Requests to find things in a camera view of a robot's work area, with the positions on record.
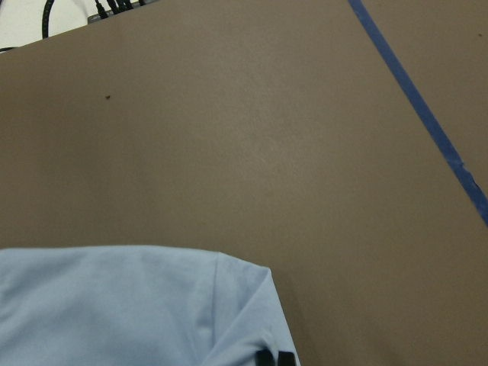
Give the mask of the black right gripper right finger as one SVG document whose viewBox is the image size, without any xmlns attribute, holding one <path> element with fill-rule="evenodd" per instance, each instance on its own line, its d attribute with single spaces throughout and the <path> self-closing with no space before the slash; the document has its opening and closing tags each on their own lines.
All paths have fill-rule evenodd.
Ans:
<svg viewBox="0 0 488 366">
<path fill-rule="evenodd" d="M 295 366 L 295 354 L 293 352 L 279 351 L 277 366 Z"/>
</svg>

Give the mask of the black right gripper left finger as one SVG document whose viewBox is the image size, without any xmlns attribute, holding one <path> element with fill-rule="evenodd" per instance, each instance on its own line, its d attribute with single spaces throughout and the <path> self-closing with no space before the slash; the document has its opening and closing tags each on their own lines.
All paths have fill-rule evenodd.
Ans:
<svg viewBox="0 0 488 366">
<path fill-rule="evenodd" d="M 255 353 L 255 366 L 275 366 L 275 358 L 269 349 L 262 349 Z"/>
</svg>

